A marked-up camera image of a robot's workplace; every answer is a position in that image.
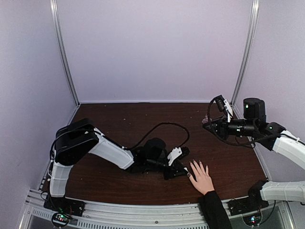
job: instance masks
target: white wall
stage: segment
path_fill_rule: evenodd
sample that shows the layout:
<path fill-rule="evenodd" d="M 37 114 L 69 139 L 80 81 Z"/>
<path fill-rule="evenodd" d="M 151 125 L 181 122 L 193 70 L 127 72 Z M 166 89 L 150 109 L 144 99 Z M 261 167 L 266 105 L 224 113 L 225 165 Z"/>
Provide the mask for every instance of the white wall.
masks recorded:
<path fill-rule="evenodd" d="M 252 1 L 59 0 L 81 102 L 231 97 Z"/>
<path fill-rule="evenodd" d="M 266 103 L 268 122 L 305 139 L 305 1 L 261 0 L 258 25 L 237 107 L 243 99 Z M 258 146 L 273 181 L 305 180 L 305 171 Z"/>
<path fill-rule="evenodd" d="M 0 0 L 0 228 L 16 228 L 74 103 L 47 0 Z"/>

